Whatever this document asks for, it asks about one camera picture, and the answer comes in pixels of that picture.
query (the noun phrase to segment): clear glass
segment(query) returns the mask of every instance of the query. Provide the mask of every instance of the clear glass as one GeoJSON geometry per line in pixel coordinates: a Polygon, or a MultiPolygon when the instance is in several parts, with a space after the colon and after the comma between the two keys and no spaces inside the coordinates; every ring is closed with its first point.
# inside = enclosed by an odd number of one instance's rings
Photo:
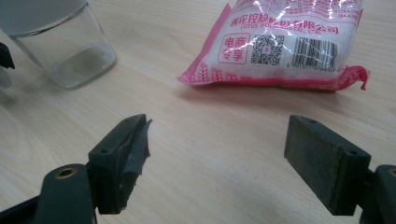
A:
{"type": "Polygon", "coordinates": [[[62,88],[81,86],[116,61],[88,4],[28,34],[9,35],[62,88]]]}

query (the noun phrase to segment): wood grain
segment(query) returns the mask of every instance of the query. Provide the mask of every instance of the wood grain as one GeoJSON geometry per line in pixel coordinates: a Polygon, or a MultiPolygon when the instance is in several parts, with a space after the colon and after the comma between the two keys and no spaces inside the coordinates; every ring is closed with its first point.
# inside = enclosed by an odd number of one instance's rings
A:
{"type": "Polygon", "coordinates": [[[0,33],[17,66],[0,90],[0,210],[145,113],[152,156],[126,210],[99,223],[359,223],[359,208],[332,217],[283,158],[286,130],[290,114],[316,119],[369,152],[372,169],[396,164],[395,1],[365,1],[348,63],[371,71],[367,91],[339,92],[179,83],[225,0],[89,3],[118,59],[76,90],[55,86],[0,33]]]}

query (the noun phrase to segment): snack bag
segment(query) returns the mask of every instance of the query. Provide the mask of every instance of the snack bag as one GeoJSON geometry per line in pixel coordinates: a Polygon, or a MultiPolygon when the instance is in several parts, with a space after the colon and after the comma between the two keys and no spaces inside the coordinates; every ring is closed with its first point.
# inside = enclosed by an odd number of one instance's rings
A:
{"type": "Polygon", "coordinates": [[[369,72],[344,65],[362,0],[239,0],[227,5],[178,80],[339,91],[369,72]]]}

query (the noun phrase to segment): qr code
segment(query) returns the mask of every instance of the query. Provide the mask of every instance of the qr code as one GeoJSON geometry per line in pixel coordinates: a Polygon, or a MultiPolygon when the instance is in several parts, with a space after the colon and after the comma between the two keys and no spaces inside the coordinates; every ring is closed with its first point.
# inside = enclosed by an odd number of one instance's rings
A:
{"type": "Polygon", "coordinates": [[[279,65],[284,39],[283,35],[256,35],[251,63],[279,65]]]}

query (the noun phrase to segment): table surface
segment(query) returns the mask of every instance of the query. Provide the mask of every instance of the table surface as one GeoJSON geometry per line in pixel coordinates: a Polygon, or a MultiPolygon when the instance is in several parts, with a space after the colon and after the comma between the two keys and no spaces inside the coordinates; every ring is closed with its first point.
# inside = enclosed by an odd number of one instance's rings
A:
{"type": "Polygon", "coordinates": [[[283,157],[290,114],[316,119],[396,164],[396,2],[365,1],[348,64],[371,71],[338,92],[177,81],[226,0],[89,1],[117,64],[75,90],[53,84],[4,34],[17,68],[0,90],[0,210],[88,152],[122,119],[147,114],[151,157],[126,210],[99,223],[358,223],[333,217],[283,157]]]}

